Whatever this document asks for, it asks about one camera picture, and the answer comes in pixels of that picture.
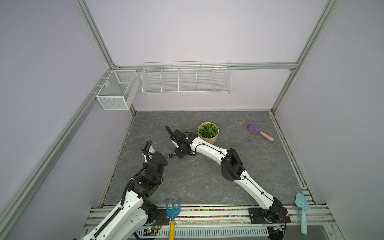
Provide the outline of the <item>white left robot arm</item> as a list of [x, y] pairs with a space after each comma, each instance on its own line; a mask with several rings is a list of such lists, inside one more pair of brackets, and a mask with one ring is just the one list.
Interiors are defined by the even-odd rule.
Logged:
[[149, 197], [163, 182], [168, 161], [147, 141], [142, 148], [143, 167], [126, 184], [121, 200], [84, 240], [127, 240], [147, 222], [155, 220], [157, 206]]

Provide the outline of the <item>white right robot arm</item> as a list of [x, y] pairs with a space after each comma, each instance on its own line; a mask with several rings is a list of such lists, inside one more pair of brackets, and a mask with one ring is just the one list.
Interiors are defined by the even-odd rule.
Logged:
[[246, 171], [237, 151], [233, 148], [223, 149], [217, 147], [190, 132], [182, 133], [179, 130], [172, 131], [168, 126], [166, 130], [171, 142], [176, 146], [175, 154], [179, 158], [186, 155], [194, 156], [200, 153], [218, 163], [222, 176], [242, 187], [262, 209], [259, 217], [262, 223], [274, 224], [282, 221], [290, 223], [288, 210], [276, 197], [265, 191]]

